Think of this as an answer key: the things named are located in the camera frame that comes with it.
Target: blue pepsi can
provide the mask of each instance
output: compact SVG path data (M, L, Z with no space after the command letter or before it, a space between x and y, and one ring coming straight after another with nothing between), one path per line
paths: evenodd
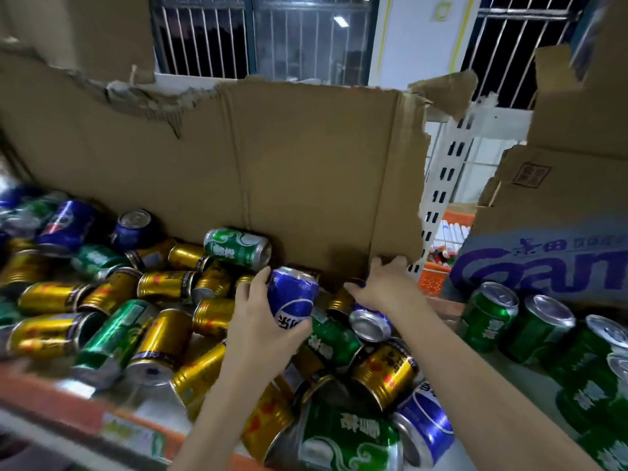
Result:
M298 269L282 266L271 273L268 303L282 329L290 329L309 317L318 295L318 281Z
M120 215L115 224L111 245L118 251L148 248L160 238L160 228L146 210L133 210Z
M70 257L76 253L96 219L98 211L85 201L62 203L36 241L46 256Z
M433 467L456 440L449 418L427 380L422 380L392 415L404 458L412 466Z
M387 316L358 303L349 315L349 325L360 339L367 342L383 342L393 334L393 325Z

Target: white wall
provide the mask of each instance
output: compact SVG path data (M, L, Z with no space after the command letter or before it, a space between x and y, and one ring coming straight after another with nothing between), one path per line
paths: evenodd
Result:
M451 3L443 21L439 4ZM480 0L380 0L370 86L405 89L459 71Z

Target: green sprite can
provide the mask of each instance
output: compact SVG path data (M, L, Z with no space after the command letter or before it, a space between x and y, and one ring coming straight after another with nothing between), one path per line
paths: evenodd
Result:
M550 377L565 385L569 375L589 362L621 351L628 351L628 331L606 317L589 315L565 337L560 353L541 357L540 362Z
M299 422L299 461L309 470L401 471L398 432L385 420L309 403Z
M268 265L272 247L268 238L231 228L216 228L205 235L205 251L221 261L256 271Z
M94 281L104 281L116 269L131 267L126 256L101 244L83 245L70 263L74 269Z
M596 358L581 371L567 377L556 395L556 407L578 433L595 425L608 425L614 419L609 410L623 412L628 404L628 356L609 354Z
M112 386L157 314L159 310L146 301L122 304L78 353L74 378L97 389Z
M482 283L462 311L457 333L475 351L491 352L518 311L514 292L498 283Z
M542 294L528 296L501 336L499 350L518 364L535 364L575 325L576 317L563 303Z
M578 438L580 447L606 471L628 471L628 433L593 427Z
M312 310L312 334L308 345L337 369L348 369L364 344L349 327L318 309Z

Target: cardboard flap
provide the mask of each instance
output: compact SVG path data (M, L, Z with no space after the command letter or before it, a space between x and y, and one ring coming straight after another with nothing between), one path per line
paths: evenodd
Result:
M475 72L467 70L411 83L408 90L425 97L432 103L433 108L458 121L465 117L475 86L477 76Z

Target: yellow tape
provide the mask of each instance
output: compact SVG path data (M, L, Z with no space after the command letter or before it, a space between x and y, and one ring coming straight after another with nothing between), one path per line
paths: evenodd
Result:
M388 28L388 16L391 13L392 3L393 3L392 0L388 0L386 4L386 15L384 16L384 29L382 30L382 43L381 43L381 46L379 47L379 56L377 58L377 75L378 76L382 67L382 55L384 54L384 41L386 40L386 30Z
M458 39L456 41L456 47L453 50L453 54L451 55L451 62L449 63L449 72L452 73L456 69L456 59L458 58L458 52L460 51L460 46L462 45L462 38L465 36L465 31L467 30L467 23L469 21L469 16L471 16L471 7L473 6L475 0L468 0L467 8L465 9L465 15L462 19L462 25L460 26L460 32L458 33Z

